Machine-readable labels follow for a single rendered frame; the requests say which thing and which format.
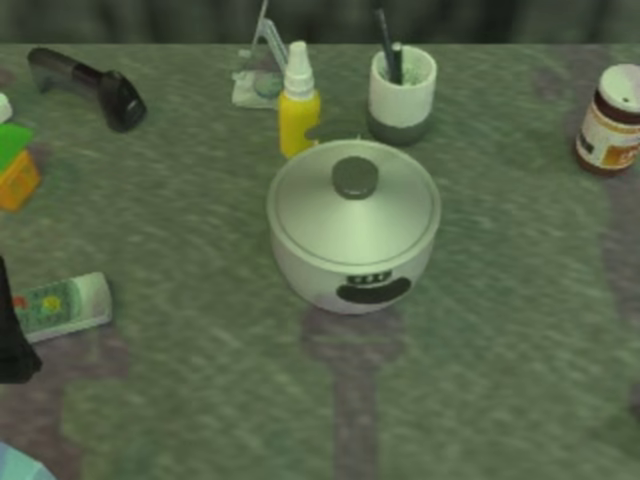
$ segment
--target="dark background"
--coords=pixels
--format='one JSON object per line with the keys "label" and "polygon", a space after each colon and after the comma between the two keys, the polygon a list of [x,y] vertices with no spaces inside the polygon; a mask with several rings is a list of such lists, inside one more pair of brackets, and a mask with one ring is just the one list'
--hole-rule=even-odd
{"label": "dark background", "polygon": [[[0,41],[246,43],[261,0],[2,0]],[[376,41],[370,0],[271,0],[286,42]],[[640,40],[638,0],[388,0],[392,35],[425,43]]]}

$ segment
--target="pot lid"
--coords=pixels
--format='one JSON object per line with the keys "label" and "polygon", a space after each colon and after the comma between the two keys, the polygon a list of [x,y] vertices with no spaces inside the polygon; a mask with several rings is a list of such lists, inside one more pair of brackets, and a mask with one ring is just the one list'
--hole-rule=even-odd
{"label": "pot lid", "polygon": [[267,203],[274,234],[295,253],[350,266],[413,255],[432,240],[441,208],[418,162],[365,140],[299,154],[274,179]]}

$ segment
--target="gray cup base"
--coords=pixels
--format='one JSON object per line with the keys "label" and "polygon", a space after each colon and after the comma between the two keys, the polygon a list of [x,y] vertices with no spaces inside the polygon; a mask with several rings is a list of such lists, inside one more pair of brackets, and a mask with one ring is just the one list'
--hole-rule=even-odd
{"label": "gray cup base", "polygon": [[427,132],[429,117],[410,127],[391,127],[377,120],[367,109],[367,127],[377,141],[394,147],[407,147],[418,143]]}

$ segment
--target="pen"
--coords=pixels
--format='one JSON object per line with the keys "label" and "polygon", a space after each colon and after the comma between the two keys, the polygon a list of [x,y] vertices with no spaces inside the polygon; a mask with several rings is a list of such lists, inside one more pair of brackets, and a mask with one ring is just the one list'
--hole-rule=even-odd
{"label": "pen", "polygon": [[402,70],[402,44],[400,42],[394,42],[391,49],[393,51],[393,64],[396,68],[396,83],[402,85],[404,83],[404,79],[402,78],[404,76]]}
{"label": "pen", "polygon": [[389,75],[389,81],[392,83],[398,83],[395,78],[397,70],[395,63],[393,62],[393,52],[391,50],[391,40],[389,39],[389,30],[387,29],[387,19],[384,15],[382,8],[374,10],[374,15],[378,21],[380,27],[380,35],[382,36],[382,49],[384,50],[384,56],[387,59],[387,71]]}

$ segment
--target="can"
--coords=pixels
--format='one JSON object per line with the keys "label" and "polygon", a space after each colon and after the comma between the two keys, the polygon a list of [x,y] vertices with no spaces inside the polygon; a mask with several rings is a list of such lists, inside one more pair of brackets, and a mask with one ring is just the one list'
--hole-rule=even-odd
{"label": "can", "polygon": [[640,152],[640,66],[609,67],[575,140],[578,164],[598,175],[616,175]]}

